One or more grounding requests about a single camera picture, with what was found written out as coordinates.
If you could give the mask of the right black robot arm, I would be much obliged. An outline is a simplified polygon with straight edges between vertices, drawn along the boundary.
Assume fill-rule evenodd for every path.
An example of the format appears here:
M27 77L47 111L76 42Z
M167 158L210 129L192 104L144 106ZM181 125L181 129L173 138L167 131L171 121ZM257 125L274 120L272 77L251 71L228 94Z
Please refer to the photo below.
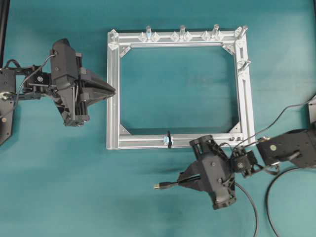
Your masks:
M228 157L211 135L190 141L196 160L180 173L177 184L206 192L211 197L214 209L233 204L235 173L251 176L280 162L289 161L300 168L316 163L316 131L296 129L282 135L261 140L256 144L264 162L261 166L252 151L235 149Z

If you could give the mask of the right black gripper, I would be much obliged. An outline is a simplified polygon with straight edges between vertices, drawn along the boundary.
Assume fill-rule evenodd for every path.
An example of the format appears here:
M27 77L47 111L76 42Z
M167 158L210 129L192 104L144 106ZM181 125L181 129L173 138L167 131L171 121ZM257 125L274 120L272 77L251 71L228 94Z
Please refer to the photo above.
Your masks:
M213 203L235 203L235 175L229 159L211 135L190 141L196 161L180 173L182 187L209 194Z

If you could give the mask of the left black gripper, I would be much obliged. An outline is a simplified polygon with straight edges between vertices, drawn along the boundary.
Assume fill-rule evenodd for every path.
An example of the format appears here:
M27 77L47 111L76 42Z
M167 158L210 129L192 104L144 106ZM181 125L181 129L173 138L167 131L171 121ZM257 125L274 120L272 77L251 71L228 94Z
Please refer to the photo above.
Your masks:
M89 120L87 106L111 98L115 89L99 75L82 68L82 54L71 48L68 39L56 41L51 53L54 103L65 126L83 126ZM84 84L92 87L83 88Z

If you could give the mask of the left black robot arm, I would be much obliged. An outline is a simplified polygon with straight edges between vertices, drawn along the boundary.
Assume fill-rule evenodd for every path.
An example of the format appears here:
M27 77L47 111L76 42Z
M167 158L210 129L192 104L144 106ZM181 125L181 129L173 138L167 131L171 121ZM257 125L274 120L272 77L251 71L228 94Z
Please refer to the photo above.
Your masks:
M5 65L0 71L2 82L0 98L10 102L10 112L19 100L50 97L59 111L65 126L78 127L90 120L88 106L115 95L116 90L94 72L83 67L82 54L76 52L68 39L56 41L46 61L51 71L44 72L43 65L21 67L16 60L9 60L14 67Z

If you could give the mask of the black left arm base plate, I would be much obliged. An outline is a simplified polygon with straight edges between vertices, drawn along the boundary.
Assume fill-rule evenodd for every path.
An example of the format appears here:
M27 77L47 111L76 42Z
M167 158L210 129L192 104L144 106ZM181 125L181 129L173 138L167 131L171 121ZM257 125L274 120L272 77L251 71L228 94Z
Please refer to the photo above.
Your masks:
M10 100L0 100L0 145L11 137L14 104Z

